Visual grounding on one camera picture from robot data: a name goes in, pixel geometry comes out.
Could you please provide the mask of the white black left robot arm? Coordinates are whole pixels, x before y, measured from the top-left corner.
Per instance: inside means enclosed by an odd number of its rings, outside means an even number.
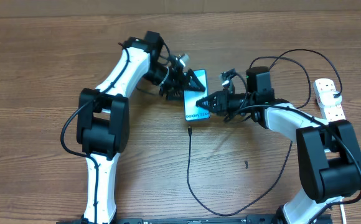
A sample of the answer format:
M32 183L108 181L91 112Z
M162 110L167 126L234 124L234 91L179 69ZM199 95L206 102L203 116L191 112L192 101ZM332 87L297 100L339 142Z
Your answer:
M159 95L168 100L179 99L186 90L206 89L187 68L187 54L163 57L161 50L168 46L159 33L148 31L144 38L130 37L120 46L114 69L96 88L81 91L78 108L60 133L63 149L87 162L87 205L77 223L116 220L116 170L129 139L129 97L140 79L158 86Z

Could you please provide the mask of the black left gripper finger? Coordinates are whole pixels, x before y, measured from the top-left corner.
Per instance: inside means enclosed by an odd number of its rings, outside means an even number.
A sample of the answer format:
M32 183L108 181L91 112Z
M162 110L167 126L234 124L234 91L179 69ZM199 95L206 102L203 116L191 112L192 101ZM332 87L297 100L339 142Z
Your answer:
M166 100L184 100L183 90L172 90L166 95Z
M199 92L204 92L206 90L206 87L197 78L193 70L188 69L188 71L186 72L186 79L187 81L185 90Z

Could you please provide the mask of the Samsung Galaxy smartphone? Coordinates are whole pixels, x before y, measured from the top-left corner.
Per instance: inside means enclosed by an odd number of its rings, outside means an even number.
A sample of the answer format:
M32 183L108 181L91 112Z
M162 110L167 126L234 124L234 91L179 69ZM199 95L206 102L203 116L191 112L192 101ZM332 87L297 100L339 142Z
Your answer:
M196 106L197 100L208 96L206 71L204 69L194 70L194 73L196 74L198 80L205 87L205 91L201 92L186 90L184 92L184 111L186 121L198 121L210 118L210 112L208 110Z

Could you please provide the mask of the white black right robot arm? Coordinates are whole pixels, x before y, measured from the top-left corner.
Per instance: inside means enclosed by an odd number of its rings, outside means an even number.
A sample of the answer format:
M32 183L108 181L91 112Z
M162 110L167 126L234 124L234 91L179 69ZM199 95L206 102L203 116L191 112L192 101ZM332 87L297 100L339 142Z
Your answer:
M361 199L361 150L346 119L316 118L284 99L275 98L268 67L246 71L246 93L227 88L197 100L196 105L226 121L238 114L296 143L302 189L273 215L272 223L325 223L322 214L334 205Z

